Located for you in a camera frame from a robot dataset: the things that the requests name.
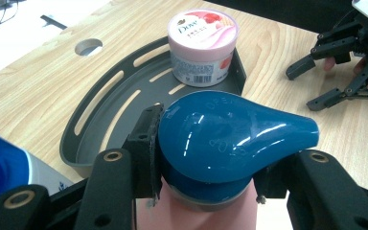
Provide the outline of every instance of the circular hole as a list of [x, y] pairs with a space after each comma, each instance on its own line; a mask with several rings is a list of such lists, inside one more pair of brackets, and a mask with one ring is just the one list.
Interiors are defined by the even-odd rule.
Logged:
[[103, 48], [103, 43], [97, 38], [89, 38], [80, 41], [75, 48], [75, 52], [79, 56], [93, 56], [98, 54]]
[[104, 226], [107, 226], [110, 223], [110, 221], [111, 219], [109, 215], [102, 214], [102, 215], [99, 215], [97, 218], [95, 218], [95, 225], [97, 227], [104, 227]]
[[35, 197], [35, 192], [31, 190], [21, 191], [11, 195], [4, 202], [4, 207], [7, 209], [15, 209], [28, 204]]
[[104, 157], [103, 157], [103, 160], [105, 161], [117, 161], [119, 159], [122, 158], [122, 154], [118, 151], [112, 151], [112, 152], [109, 152], [107, 153]]
[[363, 229], [368, 229], [368, 220], [366, 218], [355, 217], [355, 222]]
[[326, 157], [325, 155], [321, 153], [316, 153], [316, 152], [311, 153], [310, 158], [319, 163], [327, 163], [329, 161], [328, 157]]

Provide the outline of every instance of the screw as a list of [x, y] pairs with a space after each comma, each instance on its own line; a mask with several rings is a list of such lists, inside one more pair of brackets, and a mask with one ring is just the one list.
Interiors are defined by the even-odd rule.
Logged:
[[258, 195], [256, 197], [256, 202], [261, 203], [261, 204], [265, 204], [265, 196], [264, 195]]
[[310, 158], [319, 163], [328, 163], [330, 161], [327, 156], [317, 152], [311, 153]]
[[122, 158], [122, 153], [121, 152], [118, 152], [118, 151], [111, 151], [109, 153], [107, 153], [104, 157], [103, 157], [103, 160], [105, 161], [117, 161], [119, 159]]
[[35, 197], [35, 192], [32, 190], [25, 190], [17, 192], [7, 198], [4, 202], [4, 207], [7, 209], [16, 209], [28, 204]]

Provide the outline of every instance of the tray hole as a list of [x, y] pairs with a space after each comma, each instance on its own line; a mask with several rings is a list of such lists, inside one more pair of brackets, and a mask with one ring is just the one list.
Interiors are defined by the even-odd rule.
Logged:
[[118, 110], [118, 112], [115, 114], [115, 117], [113, 117], [112, 122], [109, 124], [108, 129], [106, 130], [106, 133], [103, 137], [103, 142], [101, 143], [100, 152], [106, 150], [107, 143], [109, 142], [110, 134], [112, 134], [113, 128], [118, 123], [119, 119], [121, 118], [122, 114], [124, 114], [127, 107], [130, 105], [131, 102], [140, 94], [141, 90], [136, 90], [130, 97], [122, 104], [121, 108]]
[[138, 57], [137, 59], [135, 59], [133, 61], [133, 66], [134, 67], [138, 67], [140, 66], [141, 64], [145, 63], [146, 61], [160, 55], [160, 54], [163, 54], [164, 52], [166, 51], [169, 51], [170, 50], [170, 46], [169, 44], [166, 44], [166, 45], [163, 45], [163, 46], [160, 46], [159, 48], [156, 48], [150, 52], [147, 52], [146, 54]]
[[186, 84], [184, 84], [184, 83], [178, 84], [175, 88], [173, 88], [172, 90], [169, 91], [169, 95], [173, 95], [174, 93], [178, 92], [178, 90], [184, 88], [185, 86], [186, 86]]
[[86, 123], [86, 120], [88, 119], [89, 115], [92, 113], [94, 108], [97, 106], [98, 102], [104, 97], [104, 95], [109, 92], [109, 90], [122, 78], [124, 77], [124, 71], [119, 71], [116, 75], [112, 77], [104, 86], [103, 88], [98, 91], [98, 93], [95, 95], [95, 97], [91, 100], [91, 102], [88, 104], [88, 106], [85, 108], [85, 110], [82, 112], [79, 120], [76, 123], [76, 126], [74, 126], [74, 133], [76, 135], [80, 135], [83, 126]]
[[170, 73], [171, 71], [172, 71], [172, 68], [169, 68], [169, 69], [167, 69], [167, 70], [165, 70], [165, 71], [161, 72], [160, 74], [158, 74], [158, 75], [154, 76], [154, 77], [153, 77], [153, 78], [151, 78], [149, 81], [150, 81], [151, 83], [153, 83], [153, 82], [157, 81], [158, 79], [160, 79], [161, 77], [165, 76], [166, 74]]
[[79, 56], [93, 56], [98, 54], [103, 46], [103, 43], [99, 39], [89, 38], [80, 41], [74, 50]]

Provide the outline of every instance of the wooden table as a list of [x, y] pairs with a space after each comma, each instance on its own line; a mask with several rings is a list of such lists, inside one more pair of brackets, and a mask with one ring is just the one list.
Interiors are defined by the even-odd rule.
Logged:
[[[77, 182], [59, 157], [62, 132], [82, 97], [116, 62], [167, 35], [174, 15], [211, 8], [232, 15], [241, 33], [237, 48], [247, 75], [243, 96], [313, 118], [320, 128], [317, 150], [335, 156], [358, 185], [368, 189], [368, 101], [351, 101], [319, 112], [305, 103], [334, 87], [344, 88], [357, 59], [331, 72], [317, 67], [290, 81], [286, 69], [305, 56], [316, 34], [203, 1], [112, 1], [77, 26], [64, 30], [0, 71], [0, 136], [24, 148]], [[76, 54], [76, 45], [97, 38], [102, 50]]]

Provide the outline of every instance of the curved tray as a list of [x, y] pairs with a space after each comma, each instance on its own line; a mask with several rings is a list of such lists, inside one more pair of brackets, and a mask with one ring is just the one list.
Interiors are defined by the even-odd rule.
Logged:
[[154, 104], [168, 107], [199, 90], [240, 95], [244, 82], [245, 73], [235, 50], [229, 74], [221, 83], [204, 88], [182, 84], [171, 69], [168, 39], [160, 38], [122, 59], [89, 90], [64, 130], [61, 159], [87, 177], [96, 155], [120, 148], [145, 108]]

